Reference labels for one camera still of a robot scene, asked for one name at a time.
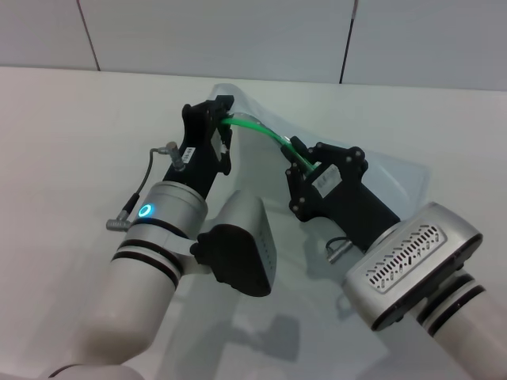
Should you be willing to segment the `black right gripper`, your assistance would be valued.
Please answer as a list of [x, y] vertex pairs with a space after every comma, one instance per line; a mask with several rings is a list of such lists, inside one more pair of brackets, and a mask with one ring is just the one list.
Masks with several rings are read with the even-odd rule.
[[361, 251], [400, 218], [363, 183], [368, 161], [361, 148], [317, 142], [308, 147], [297, 136], [280, 150], [290, 162], [285, 171], [289, 209], [299, 221], [326, 218]]

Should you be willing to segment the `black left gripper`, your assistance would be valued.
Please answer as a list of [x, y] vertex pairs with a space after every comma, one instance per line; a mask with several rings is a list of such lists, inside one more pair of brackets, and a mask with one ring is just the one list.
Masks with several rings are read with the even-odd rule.
[[233, 95], [217, 95], [196, 105], [182, 109], [184, 138], [179, 153], [187, 161], [183, 170], [169, 167], [164, 181], [184, 184], [200, 195], [207, 195], [219, 173], [231, 172], [232, 130], [220, 122], [229, 116], [234, 104]]

